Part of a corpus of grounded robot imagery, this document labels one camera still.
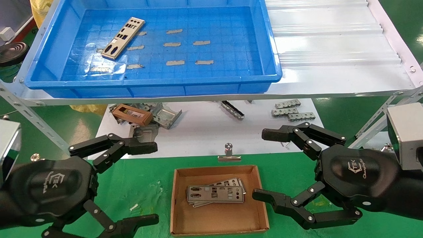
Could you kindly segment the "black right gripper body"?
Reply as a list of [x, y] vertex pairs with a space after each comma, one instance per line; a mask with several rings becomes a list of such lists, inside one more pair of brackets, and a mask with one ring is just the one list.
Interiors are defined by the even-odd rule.
[[322, 194], [339, 207], [388, 211], [389, 189], [399, 175], [394, 154], [334, 145], [320, 154], [317, 176], [325, 184]]

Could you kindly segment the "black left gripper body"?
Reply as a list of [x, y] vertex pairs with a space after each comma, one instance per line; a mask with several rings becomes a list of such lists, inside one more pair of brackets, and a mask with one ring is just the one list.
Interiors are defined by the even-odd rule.
[[97, 188], [96, 171], [77, 156], [18, 165], [7, 178], [7, 227], [73, 223]]

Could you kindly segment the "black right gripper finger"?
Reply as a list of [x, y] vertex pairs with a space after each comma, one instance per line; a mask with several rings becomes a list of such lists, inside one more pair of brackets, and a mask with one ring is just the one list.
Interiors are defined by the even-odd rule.
[[345, 145], [346, 137], [325, 128], [304, 122], [296, 126], [283, 125], [279, 129], [263, 129], [262, 139], [276, 142], [293, 142], [313, 161], [320, 158], [323, 149], [316, 143], [327, 146]]
[[276, 214], [288, 216], [295, 220], [303, 229], [320, 229], [335, 226], [352, 225], [357, 222], [362, 213], [357, 208], [342, 203], [342, 210], [311, 213], [305, 207], [326, 191], [323, 182], [316, 182], [311, 187], [302, 191], [295, 197], [284, 193], [254, 189], [252, 198], [269, 203]]

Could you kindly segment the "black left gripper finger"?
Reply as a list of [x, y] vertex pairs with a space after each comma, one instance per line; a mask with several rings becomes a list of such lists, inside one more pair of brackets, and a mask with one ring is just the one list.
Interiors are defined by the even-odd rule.
[[[109, 216], [92, 200], [83, 204], [83, 208], [103, 226], [104, 230], [98, 238], [133, 238], [142, 226], [156, 225], [160, 219], [157, 214], [124, 218], [113, 222]], [[64, 224], [55, 222], [42, 232], [43, 238], [80, 238], [81, 236], [63, 232]]]
[[136, 138], [121, 138], [115, 134], [107, 134], [84, 142], [71, 145], [68, 148], [71, 156], [86, 158], [102, 153], [93, 160], [93, 168], [97, 174], [109, 169], [124, 155], [146, 155], [158, 151], [156, 142], [139, 142]]

